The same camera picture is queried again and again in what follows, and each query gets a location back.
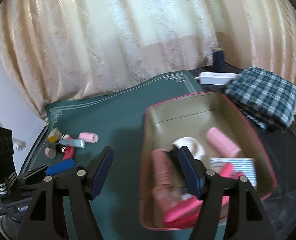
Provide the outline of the black dome cap object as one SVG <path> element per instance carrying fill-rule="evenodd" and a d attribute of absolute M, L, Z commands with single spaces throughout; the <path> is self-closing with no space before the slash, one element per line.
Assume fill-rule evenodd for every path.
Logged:
<path fill-rule="evenodd" d="M 56 150 L 57 153 L 62 153 L 63 152 L 63 150 L 62 150 L 63 146 L 60 145 L 58 141 L 55 141 L 55 142 L 49 144 L 48 147 L 53 149 L 53 150 Z"/>

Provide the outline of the silver blue tube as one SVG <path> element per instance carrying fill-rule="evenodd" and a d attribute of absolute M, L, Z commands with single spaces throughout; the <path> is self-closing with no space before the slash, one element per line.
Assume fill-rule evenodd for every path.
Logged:
<path fill-rule="evenodd" d="M 85 148 L 86 143 L 83 139 L 61 139 L 59 144 L 76 148 Z"/>

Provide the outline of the small pink hair roller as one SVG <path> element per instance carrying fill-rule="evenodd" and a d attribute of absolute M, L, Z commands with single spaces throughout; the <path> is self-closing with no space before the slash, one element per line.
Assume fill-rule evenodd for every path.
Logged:
<path fill-rule="evenodd" d="M 99 140 L 99 135 L 96 133 L 82 132 L 79 134 L 79 139 L 88 143 L 96 143 Z"/>

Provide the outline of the white blue printed packet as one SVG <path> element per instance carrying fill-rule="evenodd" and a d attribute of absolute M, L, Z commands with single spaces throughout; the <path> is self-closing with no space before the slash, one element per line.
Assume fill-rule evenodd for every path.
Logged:
<path fill-rule="evenodd" d="M 257 176 L 253 158 L 210 158 L 209 164 L 210 168 L 222 177 L 238 178 L 241 175 L 246 176 L 256 189 Z"/>

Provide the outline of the pink foam bendy roller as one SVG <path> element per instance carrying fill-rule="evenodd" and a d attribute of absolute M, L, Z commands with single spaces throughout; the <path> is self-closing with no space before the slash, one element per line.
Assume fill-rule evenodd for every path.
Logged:
<path fill-rule="evenodd" d="M 188 228 L 195 225 L 203 201 L 195 196 L 182 200 L 176 206 L 164 212 L 163 224 L 166 228 Z"/>

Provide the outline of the yellow small box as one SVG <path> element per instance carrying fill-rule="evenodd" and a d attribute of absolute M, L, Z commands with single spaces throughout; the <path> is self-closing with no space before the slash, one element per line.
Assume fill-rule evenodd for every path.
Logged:
<path fill-rule="evenodd" d="M 59 131 L 58 128 L 53 128 L 50 132 L 49 132 L 49 135 L 47 137 L 47 140 L 50 142 L 50 143 L 54 143 L 56 142 L 57 140 L 60 140 L 61 137 L 62 137 L 62 133 Z"/>

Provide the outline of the black white panda figurine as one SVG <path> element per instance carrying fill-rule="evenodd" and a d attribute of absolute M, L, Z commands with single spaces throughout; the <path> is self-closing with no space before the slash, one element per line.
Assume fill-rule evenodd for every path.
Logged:
<path fill-rule="evenodd" d="M 72 137 L 69 134 L 64 134 L 61 136 L 61 140 L 66 140 L 66 139 L 72 139 Z"/>

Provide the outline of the black table cover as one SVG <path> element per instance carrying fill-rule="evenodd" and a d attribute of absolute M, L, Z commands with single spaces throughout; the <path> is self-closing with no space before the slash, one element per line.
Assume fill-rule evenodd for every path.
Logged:
<path fill-rule="evenodd" d="M 263 142 L 277 179 L 264 206 L 277 239 L 296 239 L 296 115 L 285 132 L 252 127 Z"/>

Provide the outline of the green table mat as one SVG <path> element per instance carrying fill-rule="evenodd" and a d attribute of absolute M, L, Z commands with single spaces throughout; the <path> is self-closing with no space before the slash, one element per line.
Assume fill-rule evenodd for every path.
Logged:
<path fill-rule="evenodd" d="M 140 158 L 147 107 L 182 95 L 201 92 L 189 72 L 159 75 L 121 92 L 80 101 L 51 103 L 46 107 L 48 128 L 77 137 L 95 133 L 94 144 L 75 152 L 78 166 L 113 148 L 114 159 L 101 194 L 91 202 L 104 239 L 188 239 L 191 231 L 151 231 L 139 221 Z"/>

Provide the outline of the blue plaid folded cloth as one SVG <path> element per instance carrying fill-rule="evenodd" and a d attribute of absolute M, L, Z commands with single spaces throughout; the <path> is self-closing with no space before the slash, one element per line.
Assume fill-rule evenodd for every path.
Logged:
<path fill-rule="evenodd" d="M 247 68 L 227 83 L 224 94 L 263 130 L 285 131 L 292 123 L 296 86 L 273 72 Z"/>

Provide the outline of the beige patterned curtain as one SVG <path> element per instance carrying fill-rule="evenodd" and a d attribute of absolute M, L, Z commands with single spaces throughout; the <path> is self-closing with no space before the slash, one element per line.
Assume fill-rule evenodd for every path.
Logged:
<path fill-rule="evenodd" d="M 209 66 L 222 48 L 237 68 L 296 85 L 289 0 L 4 0 L 0 60 L 34 113 Z"/>

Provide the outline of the white power strip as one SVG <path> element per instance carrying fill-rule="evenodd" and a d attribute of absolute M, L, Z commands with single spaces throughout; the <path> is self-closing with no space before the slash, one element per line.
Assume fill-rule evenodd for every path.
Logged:
<path fill-rule="evenodd" d="M 204 85 L 225 85 L 237 76 L 235 73 L 201 72 L 198 79 L 200 84 Z"/>

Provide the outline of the dark blue thread spool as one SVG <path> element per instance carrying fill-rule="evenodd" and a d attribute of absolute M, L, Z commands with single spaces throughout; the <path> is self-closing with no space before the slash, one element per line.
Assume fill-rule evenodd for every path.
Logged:
<path fill-rule="evenodd" d="M 213 49 L 213 71 L 225 73 L 225 55 L 224 50 L 220 47 Z"/>

